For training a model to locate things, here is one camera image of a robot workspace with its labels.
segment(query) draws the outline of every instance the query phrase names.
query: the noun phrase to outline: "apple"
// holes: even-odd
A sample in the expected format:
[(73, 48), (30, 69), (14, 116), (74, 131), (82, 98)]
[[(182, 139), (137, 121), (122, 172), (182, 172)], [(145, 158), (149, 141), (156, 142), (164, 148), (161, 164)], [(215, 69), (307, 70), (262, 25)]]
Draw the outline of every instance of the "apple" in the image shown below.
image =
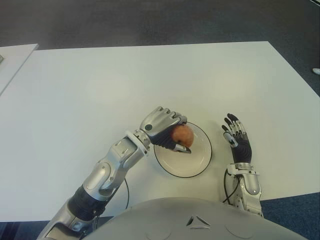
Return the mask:
[(194, 142), (194, 132), (187, 125), (176, 126), (171, 133), (171, 137), (176, 143), (188, 148), (190, 148)]

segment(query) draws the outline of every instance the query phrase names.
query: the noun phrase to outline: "white plate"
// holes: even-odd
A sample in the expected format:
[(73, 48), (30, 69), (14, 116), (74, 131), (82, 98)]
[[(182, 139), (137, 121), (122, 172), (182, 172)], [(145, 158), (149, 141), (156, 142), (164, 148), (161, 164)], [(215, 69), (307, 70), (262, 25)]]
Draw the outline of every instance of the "white plate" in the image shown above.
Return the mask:
[(193, 130), (194, 140), (191, 154), (174, 152), (161, 146), (154, 146), (155, 157), (168, 173), (191, 178), (202, 173), (209, 165), (212, 155), (211, 143), (206, 133), (197, 125), (187, 122)]

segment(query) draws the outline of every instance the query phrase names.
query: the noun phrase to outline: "white table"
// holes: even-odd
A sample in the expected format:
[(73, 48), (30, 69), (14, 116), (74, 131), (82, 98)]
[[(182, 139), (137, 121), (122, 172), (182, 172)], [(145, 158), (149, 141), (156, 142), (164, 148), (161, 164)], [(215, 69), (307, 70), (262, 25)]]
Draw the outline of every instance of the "white table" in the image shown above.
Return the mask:
[[(49, 220), (97, 160), (158, 105), (199, 125), (208, 168), (177, 178), (153, 151), (128, 173), (130, 203), (224, 198), (227, 113), (244, 123), (261, 199), (320, 190), (320, 99), (268, 42), (38, 50), (0, 98), (0, 221)], [(104, 216), (121, 212), (121, 186)]]
[(38, 44), (0, 47), (0, 55), (4, 57), (0, 62), (0, 96), (30, 54), (37, 48)]

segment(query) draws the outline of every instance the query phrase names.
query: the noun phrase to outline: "plate rim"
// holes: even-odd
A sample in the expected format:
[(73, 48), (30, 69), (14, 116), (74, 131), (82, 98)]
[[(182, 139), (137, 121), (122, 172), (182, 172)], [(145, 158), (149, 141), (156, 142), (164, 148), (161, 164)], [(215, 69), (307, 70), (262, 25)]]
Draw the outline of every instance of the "plate rim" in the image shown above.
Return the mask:
[(204, 168), (201, 172), (197, 173), (196, 175), (192, 175), (192, 176), (177, 176), (177, 175), (172, 174), (171, 172), (168, 172), (168, 171), (161, 165), (161, 163), (159, 162), (158, 157), (157, 157), (157, 154), (156, 154), (156, 150), (155, 150), (155, 146), (156, 146), (156, 145), (153, 145), (153, 152), (154, 152), (154, 155), (155, 155), (155, 159), (156, 159), (156, 161), (158, 162), (158, 164), (162, 167), (162, 169), (164, 169), (168, 174), (170, 174), (170, 175), (172, 175), (172, 176), (175, 176), (175, 177), (177, 177), (177, 178), (182, 178), (182, 179), (189, 179), (189, 178), (196, 177), (196, 176), (198, 176), (199, 174), (202, 174), (202, 173), (207, 169), (207, 167), (208, 167), (209, 164), (211, 163), (211, 159), (212, 159), (212, 144), (211, 144), (211, 141), (210, 141), (208, 135), (206, 134), (206, 132), (205, 132), (201, 127), (199, 127), (197, 124), (194, 124), (193, 122), (187, 121), (186, 123), (187, 123), (187, 124), (192, 124), (192, 125), (195, 125), (196, 127), (198, 127), (198, 128), (204, 133), (204, 135), (206, 136), (206, 138), (208, 139), (209, 144), (210, 144), (210, 150), (211, 150), (211, 152), (210, 152), (210, 159), (209, 159), (208, 164), (205, 166), (205, 168)]

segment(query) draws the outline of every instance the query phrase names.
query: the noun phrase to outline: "robotic arm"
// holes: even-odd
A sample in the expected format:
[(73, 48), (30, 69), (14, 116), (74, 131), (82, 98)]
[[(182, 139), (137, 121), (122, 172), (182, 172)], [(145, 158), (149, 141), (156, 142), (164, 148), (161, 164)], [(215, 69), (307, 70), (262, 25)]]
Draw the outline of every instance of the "robotic arm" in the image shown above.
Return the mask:
[(128, 170), (148, 153), (150, 144), (190, 154), (189, 148), (171, 138), (173, 128), (186, 122), (187, 117), (168, 108), (157, 107), (142, 121), (139, 129), (133, 133), (127, 131), (124, 138), (111, 146), (37, 239), (80, 239), (95, 218), (105, 211)]
[[(262, 191), (258, 181), (259, 174), (254, 169), (254, 166), (251, 165), (252, 151), (248, 134), (236, 116), (228, 113), (227, 117), (224, 121), (229, 128), (222, 125), (223, 136), (231, 146), (234, 163), (227, 166), (224, 174), (226, 201), (228, 201), (229, 205), (263, 217), (260, 205)], [(229, 196), (225, 187), (227, 174), (234, 177), (234, 191)]]

